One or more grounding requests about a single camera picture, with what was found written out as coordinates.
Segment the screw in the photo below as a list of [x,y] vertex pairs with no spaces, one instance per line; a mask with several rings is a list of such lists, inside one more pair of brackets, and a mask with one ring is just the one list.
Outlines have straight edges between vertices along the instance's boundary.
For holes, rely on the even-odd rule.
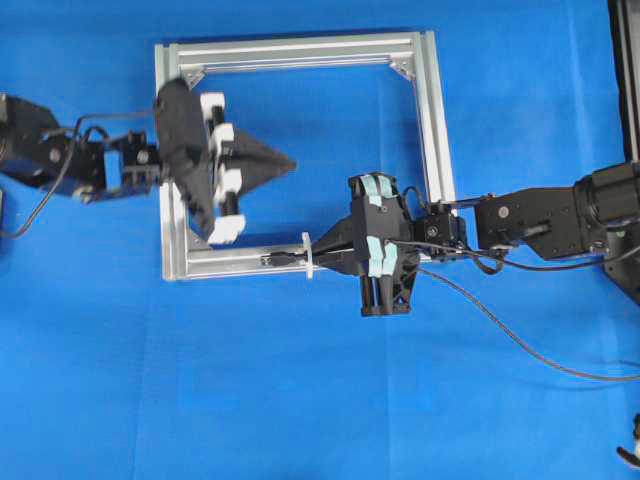
[[138,152],[138,163],[145,164],[149,161],[149,152],[146,150],[140,150]]
[[49,151],[49,160],[51,160],[52,163],[58,163],[60,161],[60,158],[62,158],[62,154],[57,148],[52,148]]
[[589,248],[589,250],[591,250],[591,252],[597,252],[600,251],[604,248],[604,242],[601,241],[595,241],[591,244],[591,247]]

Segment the aluminum frame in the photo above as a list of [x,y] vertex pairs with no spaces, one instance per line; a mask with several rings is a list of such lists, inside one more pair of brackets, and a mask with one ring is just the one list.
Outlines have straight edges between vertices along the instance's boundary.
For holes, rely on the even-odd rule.
[[[455,200],[433,32],[155,45],[156,90],[178,76],[186,78],[193,87],[204,75],[213,73],[371,64],[388,64],[413,83],[429,200]],[[261,261],[264,255],[274,251],[302,252],[302,243],[214,250],[191,231],[187,215],[174,183],[161,185],[162,276],[165,280],[307,270],[306,261],[302,260],[286,267],[265,265]]]

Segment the blue surface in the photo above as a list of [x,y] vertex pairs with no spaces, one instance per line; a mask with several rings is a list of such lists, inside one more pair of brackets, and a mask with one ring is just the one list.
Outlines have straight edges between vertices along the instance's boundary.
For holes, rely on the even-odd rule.
[[[149,105],[159,41],[371,29],[436,31],[460,198],[622,160],[604,0],[4,0],[0,90],[71,123]],[[363,170],[419,180],[411,91],[387,69],[207,85],[300,164],[243,201],[252,235],[321,232]],[[41,194],[0,187],[17,226]],[[2,478],[632,478],[614,449],[638,387],[545,369],[425,278],[414,313],[386,319],[360,318],[357,281],[330,272],[163,283],[158,223],[157,193],[55,198],[0,242]],[[598,270],[436,269],[562,363],[637,368],[637,306]]]

